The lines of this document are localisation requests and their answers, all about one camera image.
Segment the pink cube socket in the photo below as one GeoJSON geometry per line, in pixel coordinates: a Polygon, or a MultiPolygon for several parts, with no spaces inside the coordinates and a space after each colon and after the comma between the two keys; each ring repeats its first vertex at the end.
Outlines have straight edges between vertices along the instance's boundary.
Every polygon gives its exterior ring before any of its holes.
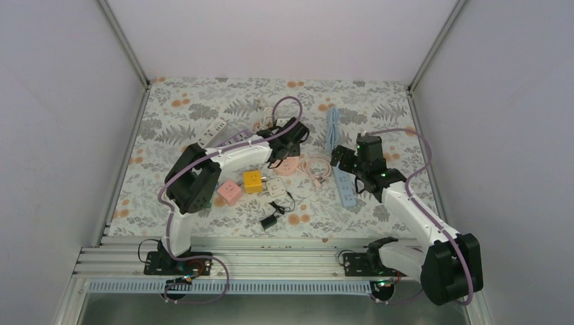
{"type": "Polygon", "coordinates": [[[217,193],[230,207],[234,206],[243,197],[241,187],[232,180],[227,180],[219,186],[217,193]]]}

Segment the yellow cube socket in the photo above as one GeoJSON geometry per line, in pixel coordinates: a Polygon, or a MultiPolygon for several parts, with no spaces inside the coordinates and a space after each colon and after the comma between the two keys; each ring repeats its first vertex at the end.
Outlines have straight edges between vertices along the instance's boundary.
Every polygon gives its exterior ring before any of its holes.
{"type": "Polygon", "coordinates": [[[263,191],[263,180],[260,170],[245,171],[243,180],[247,194],[256,194],[263,191]]]}

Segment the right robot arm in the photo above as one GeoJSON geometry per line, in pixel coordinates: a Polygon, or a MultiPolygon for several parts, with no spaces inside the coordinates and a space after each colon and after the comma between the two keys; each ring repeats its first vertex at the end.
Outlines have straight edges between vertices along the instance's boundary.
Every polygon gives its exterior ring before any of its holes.
{"type": "Polygon", "coordinates": [[[435,305],[461,299],[468,305],[483,289],[481,248],[478,239],[441,221],[410,189],[410,179],[387,166],[382,140],[376,135],[358,135],[356,148],[337,146],[332,150],[333,167],[350,173],[362,188],[389,212],[402,218],[419,247],[410,248],[394,237],[369,243],[368,270],[382,276],[390,269],[416,280],[435,305]]]}

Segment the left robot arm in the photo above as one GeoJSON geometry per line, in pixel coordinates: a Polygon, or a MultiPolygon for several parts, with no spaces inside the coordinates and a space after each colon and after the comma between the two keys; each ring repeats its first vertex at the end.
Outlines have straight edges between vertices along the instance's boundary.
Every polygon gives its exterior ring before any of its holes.
{"type": "Polygon", "coordinates": [[[155,251],[144,260],[145,275],[183,275],[199,255],[191,251],[192,215],[211,201],[220,176],[251,165],[280,166],[300,154],[309,128],[297,118],[284,126],[273,126],[247,139],[217,148],[188,146],[173,165],[158,199],[170,208],[166,232],[155,251]]]}

